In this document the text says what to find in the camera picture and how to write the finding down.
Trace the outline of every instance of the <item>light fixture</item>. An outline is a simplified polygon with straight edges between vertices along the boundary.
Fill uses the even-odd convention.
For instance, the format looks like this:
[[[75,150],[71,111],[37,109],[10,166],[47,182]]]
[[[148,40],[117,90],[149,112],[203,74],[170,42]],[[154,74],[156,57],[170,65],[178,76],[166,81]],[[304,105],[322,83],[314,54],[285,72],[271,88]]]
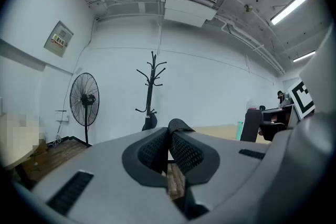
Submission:
[[[297,62],[297,61],[302,60],[302,59],[304,59],[306,57],[312,56],[313,54],[315,54],[315,51],[312,51],[312,52],[310,52],[310,53],[308,53],[306,55],[303,55],[303,56],[301,56],[299,58],[296,58],[296,59],[293,60],[293,62]]]
[[[280,11],[276,16],[271,19],[271,22],[275,25],[290,14],[294,9],[300,6],[306,0],[293,0],[290,2],[282,11]]]

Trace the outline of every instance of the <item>wooden floor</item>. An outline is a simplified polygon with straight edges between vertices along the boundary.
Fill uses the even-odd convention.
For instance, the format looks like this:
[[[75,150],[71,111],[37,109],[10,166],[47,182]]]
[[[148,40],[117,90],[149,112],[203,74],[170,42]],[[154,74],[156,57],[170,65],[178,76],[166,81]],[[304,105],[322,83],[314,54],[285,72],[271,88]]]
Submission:
[[[34,182],[39,182],[52,170],[81,153],[86,146],[76,140],[66,140],[57,147],[50,146],[46,152],[32,155],[23,163],[28,177]]]
[[[172,200],[184,197],[185,177],[176,164],[168,164],[168,194]]]
[[[57,147],[49,147],[46,152],[33,154],[23,163],[28,177],[34,182],[39,182],[52,170],[84,151],[86,147],[76,140],[66,140]],[[13,170],[13,178],[19,181],[18,175]],[[184,196],[185,177],[176,164],[167,167],[168,194],[172,200]]]

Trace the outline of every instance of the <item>electrical panel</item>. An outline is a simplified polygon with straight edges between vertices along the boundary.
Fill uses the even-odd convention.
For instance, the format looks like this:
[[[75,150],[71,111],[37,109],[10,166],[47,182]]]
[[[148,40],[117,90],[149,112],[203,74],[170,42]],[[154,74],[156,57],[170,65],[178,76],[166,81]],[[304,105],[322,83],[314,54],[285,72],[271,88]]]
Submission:
[[[56,121],[69,121],[69,113],[66,110],[56,110],[55,120]]]
[[[44,47],[54,54],[62,57],[69,46],[69,42],[74,34],[61,21],[57,23],[51,32]]]

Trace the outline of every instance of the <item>person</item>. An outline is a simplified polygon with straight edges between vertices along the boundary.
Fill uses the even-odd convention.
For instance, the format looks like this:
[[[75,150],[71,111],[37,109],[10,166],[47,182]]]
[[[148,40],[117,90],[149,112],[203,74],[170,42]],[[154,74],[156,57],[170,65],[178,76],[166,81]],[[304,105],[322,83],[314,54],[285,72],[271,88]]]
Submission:
[[[278,99],[280,99],[280,103],[279,103],[279,107],[281,106],[281,103],[282,103],[282,95],[284,93],[282,91],[278,91]]]

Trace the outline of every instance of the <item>fan pole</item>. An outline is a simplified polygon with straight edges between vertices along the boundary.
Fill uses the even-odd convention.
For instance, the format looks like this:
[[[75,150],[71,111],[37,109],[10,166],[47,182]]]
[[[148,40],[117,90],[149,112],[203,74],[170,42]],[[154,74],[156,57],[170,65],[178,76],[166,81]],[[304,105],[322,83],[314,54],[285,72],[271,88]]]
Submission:
[[[85,140],[86,140],[86,148],[89,147],[89,139],[88,139],[88,106],[85,105]]]

